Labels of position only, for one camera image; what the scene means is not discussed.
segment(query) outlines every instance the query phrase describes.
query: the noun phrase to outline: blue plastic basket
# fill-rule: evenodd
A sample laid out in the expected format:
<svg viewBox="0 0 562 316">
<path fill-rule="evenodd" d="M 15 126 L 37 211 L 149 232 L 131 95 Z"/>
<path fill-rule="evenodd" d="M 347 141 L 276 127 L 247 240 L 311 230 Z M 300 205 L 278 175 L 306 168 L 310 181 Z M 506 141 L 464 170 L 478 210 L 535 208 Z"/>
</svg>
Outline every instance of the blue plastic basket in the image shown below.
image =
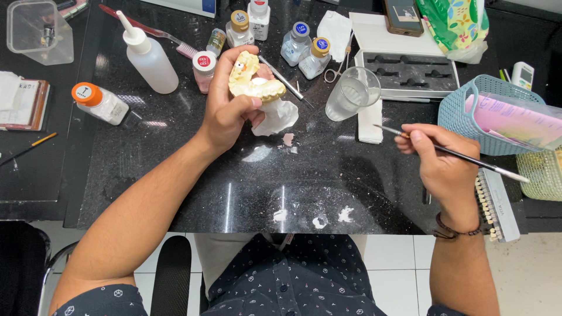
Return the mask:
<svg viewBox="0 0 562 316">
<path fill-rule="evenodd" d="M 485 133 L 474 120 L 479 91 L 545 104 L 536 93 L 492 76 L 480 75 L 441 101 L 437 124 L 464 137 L 475 139 L 480 143 L 480 153 L 485 155 L 513 155 L 542 150 L 533 150 Z M 465 101 L 471 94 L 474 95 L 474 103 L 471 111 L 465 112 Z"/>
</svg>

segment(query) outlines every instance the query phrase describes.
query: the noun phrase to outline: wrist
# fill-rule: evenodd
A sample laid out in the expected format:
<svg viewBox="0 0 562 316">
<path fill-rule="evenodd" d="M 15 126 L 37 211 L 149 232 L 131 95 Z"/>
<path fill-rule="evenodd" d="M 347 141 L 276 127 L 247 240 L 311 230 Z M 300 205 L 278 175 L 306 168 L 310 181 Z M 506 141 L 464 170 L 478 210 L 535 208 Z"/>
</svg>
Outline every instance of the wrist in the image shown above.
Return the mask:
<svg viewBox="0 0 562 316">
<path fill-rule="evenodd" d="M 209 160 L 209 163 L 213 162 L 217 159 L 220 155 L 224 153 L 224 150 L 221 150 L 217 146 L 213 145 L 206 137 L 201 135 L 200 133 L 196 133 L 192 139 L 186 144 L 193 146 L 192 150 L 197 151 L 204 159 Z"/>
<path fill-rule="evenodd" d="M 455 204 L 441 204 L 441 209 L 443 224 L 459 233 L 471 232 L 480 227 L 478 204 L 475 198 Z"/>
</svg>

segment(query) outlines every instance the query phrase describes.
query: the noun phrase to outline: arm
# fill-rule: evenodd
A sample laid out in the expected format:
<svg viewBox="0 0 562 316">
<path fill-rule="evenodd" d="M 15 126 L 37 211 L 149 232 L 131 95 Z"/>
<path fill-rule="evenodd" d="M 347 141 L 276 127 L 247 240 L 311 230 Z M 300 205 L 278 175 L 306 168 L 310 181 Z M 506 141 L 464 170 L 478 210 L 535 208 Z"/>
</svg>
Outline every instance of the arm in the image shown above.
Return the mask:
<svg viewBox="0 0 562 316">
<path fill-rule="evenodd" d="M 49 315 L 93 288 L 135 285 L 133 272 L 162 241 L 199 176 L 234 145 L 247 118 L 259 123 L 256 120 L 261 115 L 256 109 L 261 106 L 260 99 L 238 96 L 229 100 L 228 76 L 244 50 L 258 51 L 255 46 L 240 46 L 223 53 L 197 134 L 127 189 L 88 229 L 62 273 Z"/>
<path fill-rule="evenodd" d="M 396 137 L 405 154 L 418 152 L 421 179 L 441 203 L 443 223 L 458 231 L 470 232 L 479 226 L 474 181 L 478 167 L 456 157 L 436 152 L 433 140 L 447 148 L 479 158 L 478 142 L 428 124 L 405 124 L 411 140 Z M 454 240 L 436 238 L 429 287 L 434 304 L 471 315 L 500 315 L 482 234 L 460 235 Z"/>
</svg>

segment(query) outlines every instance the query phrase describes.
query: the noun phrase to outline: pink paper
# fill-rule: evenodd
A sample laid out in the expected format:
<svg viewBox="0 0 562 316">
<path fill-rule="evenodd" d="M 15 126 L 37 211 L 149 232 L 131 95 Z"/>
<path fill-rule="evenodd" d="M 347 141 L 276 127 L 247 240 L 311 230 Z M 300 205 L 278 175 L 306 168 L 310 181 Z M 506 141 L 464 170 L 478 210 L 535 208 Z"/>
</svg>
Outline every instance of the pink paper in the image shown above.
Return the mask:
<svg viewBox="0 0 562 316">
<path fill-rule="evenodd" d="M 466 112 L 473 101 L 474 95 L 466 99 Z M 484 132 L 492 130 L 539 148 L 554 149 L 562 143 L 562 120 L 485 96 L 478 96 L 474 120 Z"/>
</svg>

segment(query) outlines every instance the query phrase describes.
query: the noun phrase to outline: white tile floor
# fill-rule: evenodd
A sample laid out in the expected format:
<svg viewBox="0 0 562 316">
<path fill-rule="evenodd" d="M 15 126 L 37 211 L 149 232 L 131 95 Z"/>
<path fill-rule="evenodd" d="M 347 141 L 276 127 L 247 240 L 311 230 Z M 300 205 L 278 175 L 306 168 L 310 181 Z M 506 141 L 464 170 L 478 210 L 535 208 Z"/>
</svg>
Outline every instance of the white tile floor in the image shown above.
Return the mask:
<svg viewBox="0 0 562 316">
<path fill-rule="evenodd" d="M 84 232 L 63 229 L 62 222 L 34 222 L 53 242 L 53 254 L 80 238 Z M 192 274 L 187 316 L 199 315 L 201 263 L 193 234 L 186 236 L 192 246 Z M 373 295 L 377 305 L 389 316 L 425 316 L 431 306 L 429 267 L 433 236 L 370 235 L 365 250 Z M 156 263 L 161 245 L 135 271 L 135 281 L 150 313 Z M 530 234 L 519 241 L 487 243 L 492 274 L 503 315 L 554 315 L 562 296 L 562 233 Z M 54 288 L 57 277 L 49 286 Z"/>
</svg>

